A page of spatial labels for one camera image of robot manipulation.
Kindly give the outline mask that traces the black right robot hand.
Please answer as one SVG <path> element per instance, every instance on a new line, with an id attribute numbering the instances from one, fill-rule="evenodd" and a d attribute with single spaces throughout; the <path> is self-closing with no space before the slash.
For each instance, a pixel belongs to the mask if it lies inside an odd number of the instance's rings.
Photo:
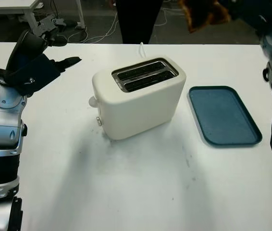
<path id="1" fill-rule="evenodd" d="M 272 31 L 272 0 L 185 0 L 190 32 L 241 19 L 259 34 Z"/>

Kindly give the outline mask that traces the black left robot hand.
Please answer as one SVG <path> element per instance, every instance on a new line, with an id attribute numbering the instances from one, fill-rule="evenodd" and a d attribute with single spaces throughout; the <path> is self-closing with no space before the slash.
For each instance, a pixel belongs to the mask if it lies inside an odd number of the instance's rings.
<path id="1" fill-rule="evenodd" d="M 76 26 L 77 22 L 56 18 L 53 14 L 38 21 L 35 29 L 25 30 L 20 35 L 8 59 L 6 70 L 15 72 L 21 69 L 42 54 L 47 47 L 65 46 L 68 39 L 62 33 Z"/>

